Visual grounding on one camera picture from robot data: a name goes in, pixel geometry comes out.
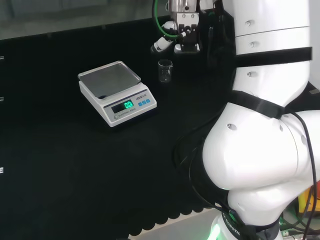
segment scale weighing pan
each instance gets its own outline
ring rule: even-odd
[[[107,98],[141,82],[141,78],[122,61],[80,73],[78,78],[98,99]]]

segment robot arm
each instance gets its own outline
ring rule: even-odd
[[[172,39],[166,35],[161,37],[151,47],[151,52],[161,53],[168,49],[175,41],[176,54],[198,53],[199,47],[199,0],[169,0],[168,7],[173,21],[166,22],[162,29],[166,33],[173,32],[178,37]]]
[[[268,62],[238,67],[232,93],[250,96],[241,100],[256,98],[284,109],[304,91],[310,77],[311,58],[299,54],[312,51],[309,1],[233,0],[233,9],[236,54],[268,58]],[[295,54],[294,61],[289,53]],[[320,179],[320,128],[315,126],[320,111],[298,113],[309,137],[295,115],[281,115],[269,117],[240,101],[228,102],[204,143],[206,174],[229,191],[228,206],[246,225],[277,226],[288,204],[314,184],[313,176]],[[223,216],[212,226],[216,224],[221,233],[215,239],[236,239]],[[270,240],[275,239],[282,239],[279,227]]]

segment scale label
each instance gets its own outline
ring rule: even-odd
[[[135,98],[135,100],[142,99],[142,98],[144,98],[144,97],[146,97],[146,96],[147,96],[147,94],[144,94],[144,95],[138,96],[138,97],[136,97],[136,98]]]
[[[125,112],[119,114],[118,117],[121,117],[121,116],[123,116],[123,115],[125,115],[125,114],[128,114],[128,113],[130,113],[130,112],[132,112],[132,111],[134,111],[134,110],[136,110],[136,109],[133,108],[133,109],[130,109],[129,111],[125,111]]]

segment green cable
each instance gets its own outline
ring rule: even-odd
[[[160,31],[164,34],[164,35],[166,35],[167,37],[169,37],[169,38],[178,38],[179,37],[179,35],[170,35],[170,34],[168,34],[168,33],[166,33],[163,29],[162,29],[162,27],[160,26],[160,23],[159,23],[159,21],[158,21],[158,0],[155,0],[155,3],[154,3],[154,10],[153,10],[154,12],[154,18],[155,18],[155,21],[156,21],[156,24],[158,25],[158,28],[160,29]]]
[[[230,217],[232,218],[232,220],[237,224],[238,221],[237,221],[237,219],[235,218],[235,216],[233,216],[231,213],[229,213],[229,215],[230,215]]]

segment green light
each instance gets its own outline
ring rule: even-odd
[[[211,231],[211,233],[210,233],[210,236],[209,236],[209,238],[207,239],[207,240],[216,240],[217,239],[217,237],[219,236],[219,234],[220,234],[220,227],[219,227],[219,225],[218,224],[216,224],[214,227],[213,227],[213,229],[212,229],[212,231]]]
[[[134,106],[134,104],[131,101],[127,101],[124,103],[124,107],[126,109],[132,108]]]

